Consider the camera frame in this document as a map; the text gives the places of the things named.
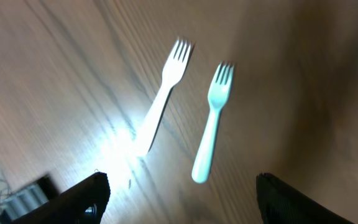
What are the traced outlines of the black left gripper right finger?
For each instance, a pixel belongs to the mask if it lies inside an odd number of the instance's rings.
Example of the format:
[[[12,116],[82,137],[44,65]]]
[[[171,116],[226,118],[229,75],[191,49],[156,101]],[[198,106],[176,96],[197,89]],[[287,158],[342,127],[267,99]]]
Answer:
[[[256,191],[264,224],[351,224],[271,173],[256,177]]]

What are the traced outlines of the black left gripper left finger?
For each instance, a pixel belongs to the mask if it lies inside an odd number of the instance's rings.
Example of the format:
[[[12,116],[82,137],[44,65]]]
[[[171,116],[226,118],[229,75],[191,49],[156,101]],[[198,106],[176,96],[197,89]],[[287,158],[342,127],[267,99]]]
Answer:
[[[110,198],[107,174],[95,172],[64,192],[44,175],[35,181],[48,202],[13,220],[13,224],[100,224]]]

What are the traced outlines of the white green-tinted plastic fork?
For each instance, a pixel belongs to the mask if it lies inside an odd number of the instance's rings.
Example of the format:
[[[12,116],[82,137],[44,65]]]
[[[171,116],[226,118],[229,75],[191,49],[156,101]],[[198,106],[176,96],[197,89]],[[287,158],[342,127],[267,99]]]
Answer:
[[[234,65],[222,62],[218,65],[210,84],[208,91],[209,115],[191,172],[193,180],[198,184],[207,181],[211,170],[219,118],[229,99],[233,76]]]

